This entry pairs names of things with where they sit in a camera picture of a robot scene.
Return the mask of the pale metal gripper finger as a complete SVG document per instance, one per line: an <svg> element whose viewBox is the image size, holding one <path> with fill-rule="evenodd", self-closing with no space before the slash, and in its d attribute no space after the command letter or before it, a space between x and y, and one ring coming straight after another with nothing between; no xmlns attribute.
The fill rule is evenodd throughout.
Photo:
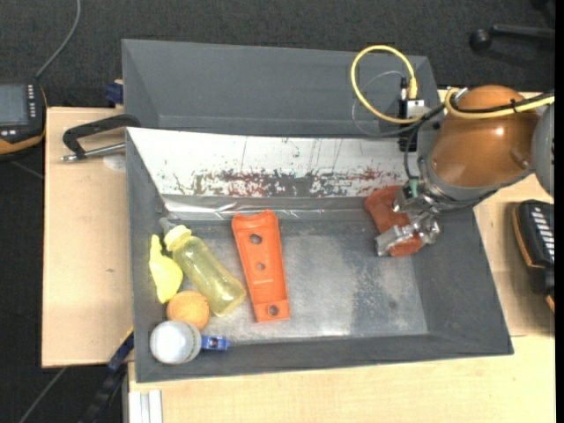
<svg viewBox="0 0 564 423"><path fill-rule="evenodd" d="M423 218L414 224L415 233L423 245L434 244L438 235L441 233L440 226L436 218Z"/></svg>
<svg viewBox="0 0 564 423"><path fill-rule="evenodd" d="M378 256L407 256L415 250L412 227L394 225L375 238Z"/></svg>

